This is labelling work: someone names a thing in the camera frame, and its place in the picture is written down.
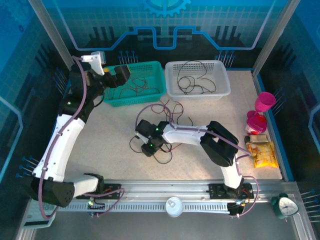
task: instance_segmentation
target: robotic arm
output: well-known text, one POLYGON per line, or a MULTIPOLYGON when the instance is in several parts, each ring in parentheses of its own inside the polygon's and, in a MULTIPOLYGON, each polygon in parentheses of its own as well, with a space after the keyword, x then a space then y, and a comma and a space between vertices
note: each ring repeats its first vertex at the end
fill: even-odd
POLYGON ((79 114, 69 123, 60 134, 62 127, 78 111, 84 96, 84 84, 79 67, 74 64, 69 75, 71 87, 69 93, 63 98, 59 109, 53 135, 42 156, 39 164, 33 170, 31 176, 23 178, 23 185, 32 199, 38 200, 39 182, 43 170, 45 170, 42 185, 42 200, 45 203, 66 207, 73 198, 85 193, 100 194, 104 190, 104 178, 100 175, 85 173, 79 179, 65 182, 65 170, 72 148, 76 139, 84 128, 88 117, 94 109, 94 99, 102 96, 106 88, 117 88, 124 85, 130 77, 130 71, 126 65, 114 68, 115 75, 108 70, 103 70, 104 53, 93 52, 91 55, 82 56, 81 66, 85 75, 86 98, 79 114), (45 159, 49 149, 54 143, 50 153, 48 164, 45 167, 45 159))
POLYGON ((217 121, 211 121, 204 126, 182 126, 161 121, 158 126, 141 120, 135 129, 135 134, 142 139, 142 152, 150 157, 155 154, 163 144, 183 143, 202 147, 211 161, 217 164, 222 171, 226 192, 233 198, 241 194, 243 178, 238 174, 235 156, 238 149, 218 139, 205 131, 212 131, 224 137, 233 144, 238 139, 217 121))

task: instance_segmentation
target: yellow snack bag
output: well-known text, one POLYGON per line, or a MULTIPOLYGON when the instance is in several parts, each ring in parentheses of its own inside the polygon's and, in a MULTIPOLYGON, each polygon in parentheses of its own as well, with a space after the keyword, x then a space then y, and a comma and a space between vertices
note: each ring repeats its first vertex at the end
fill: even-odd
POLYGON ((254 168, 273 167, 279 168, 275 145, 272 141, 265 143, 247 142, 246 148, 252 153, 254 168))

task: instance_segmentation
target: blue enclosure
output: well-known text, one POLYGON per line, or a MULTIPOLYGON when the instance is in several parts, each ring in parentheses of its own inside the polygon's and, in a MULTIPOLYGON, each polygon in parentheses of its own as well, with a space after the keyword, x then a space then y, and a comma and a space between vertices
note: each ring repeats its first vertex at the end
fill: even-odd
MULTIPOLYGON (((107 66, 202 59, 252 70, 291 1, 30 2, 43 3, 71 55, 103 51, 107 66)), ((270 121, 288 180, 301 191, 320 182, 319 11, 319 1, 301 0, 254 76, 277 94, 270 121)), ((0 16, 0 199, 10 202, 0 207, 0 231, 13 239, 29 200, 19 182, 32 172, 25 160, 40 159, 48 145, 70 65, 29 1, 0 0, 0 16)))

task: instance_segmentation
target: white table surface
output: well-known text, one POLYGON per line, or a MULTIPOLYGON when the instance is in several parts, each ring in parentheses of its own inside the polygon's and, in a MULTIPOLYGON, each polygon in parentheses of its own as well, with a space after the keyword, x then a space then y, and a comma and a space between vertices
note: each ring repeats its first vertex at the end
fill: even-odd
MULTIPOLYGON (((181 102, 184 114, 179 124, 190 125, 188 117, 195 126, 218 121, 239 139, 239 146, 245 148, 247 112, 254 110, 257 92, 250 71, 228 71, 228 76, 231 85, 228 96, 217 101, 181 102)), ((172 161, 165 165, 129 148, 137 114, 148 104, 112 107, 103 102, 94 109, 74 144, 65 175, 69 178, 95 173, 114 180, 222 180, 220 168, 201 147, 183 144, 172 152, 172 161)), ((168 106, 172 109, 174 103, 170 101, 168 106)), ((157 125, 165 120, 165 114, 155 114, 148 109, 140 119, 157 125)), ((141 144, 142 141, 135 139, 132 146, 138 150, 141 144)), ((160 151, 156 155, 163 162, 170 156, 160 151)), ((240 160, 240 170, 243 175, 261 180, 282 178, 277 168, 254 168, 249 157, 240 160)))

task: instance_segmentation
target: green alarm clock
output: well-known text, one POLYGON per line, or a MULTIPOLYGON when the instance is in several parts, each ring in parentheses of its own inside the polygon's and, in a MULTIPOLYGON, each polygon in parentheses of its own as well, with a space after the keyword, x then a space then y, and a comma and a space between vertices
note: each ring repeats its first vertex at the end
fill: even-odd
POLYGON ((280 193, 279 196, 274 196, 271 199, 271 204, 275 215, 279 219, 291 217, 299 212, 298 205, 285 193, 280 193))

